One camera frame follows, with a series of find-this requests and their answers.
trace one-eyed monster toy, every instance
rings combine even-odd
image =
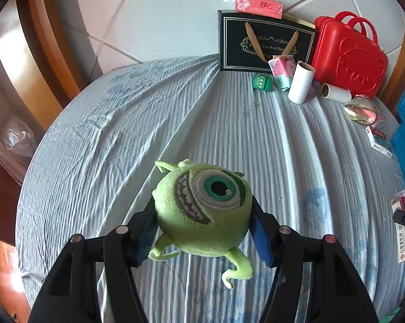
[[[162,253],[173,244],[194,255],[227,257],[237,267],[222,274],[229,289],[233,288],[229,278],[251,278],[252,264],[238,249],[249,229],[252,207],[252,191],[243,174],[189,159],[156,165],[161,172],[171,172],[153,191],[162,235],[149,257],[165,261],[177,256],[178,251]]]

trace striped fabric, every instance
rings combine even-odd
[[[252,90],[253,74],[220,72],[218,56],[139,64],[89,85],[49,128],[27,172],[16,244],[31,304],[74,233],[107,234],[144,209],[163,174],[155,160],[190,158],[241,171],[264,211],[302,235],[332,233],[352,259],[379,317],[397,307],[405,264],[396,260],[390,200],[404,189],[396,157],[369,145],[342,105],[311,90],[296,105],[287,94]],[[386,113],[388,134],[396,129]],[[225,258],[182,253],[133,269],[150,322],[257,322],[274,269],[248,235],[241,249],[255,276],[228,290]],[[104,323],[113,322],[98,270]],[[297,322],[304,322],[309,266]]]

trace red handle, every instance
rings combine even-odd
[[[367,23],[367,24],[370,26],[371,32],[372,32],[372,34],[373,34],[373,43],[374,43],[376,46],[379,46],[379,44],[378,44],[378,35],[376,34],[376,30],[374,29],[373,24],[370,23],[367,19],[365,19],[365,18],[363,18],[363,17],[354,17],[354,18],[352,18],[352,19],[347,23],[347,26],[350,27],[350,28],[352,28],[352,29],[354,29],[354,26],[355,26],[357,23],[360,23],[360,22]]]
[[[334,19],[339,22],[343,22],[343,19],[345,19],[346,17],[349,17],[349,16],[358,17],[355,13],[350,12],[348,10],[344,10],[342,12],[337,13],[336,16],[334,17]],[[367,31],[365,29],[363,22],[360,22],[360,27],[361,27],[361,34],[363,34],[365,37],[367,37]]]

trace wooden floor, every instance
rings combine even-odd
[[[27,323],[30,306],[23,291],[16,248],[0,241],[0,302],[18,323]]]

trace white cardboard roll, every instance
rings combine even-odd
[[[340,103],[348,103],[352,99],[350,91],[330,84],[322,85],[322,96],[331,101]]]
[[[297,104],[304,103],[314,75],[315,68],[307,63],[298,62],[288,93],[288,98],[291,102]]]

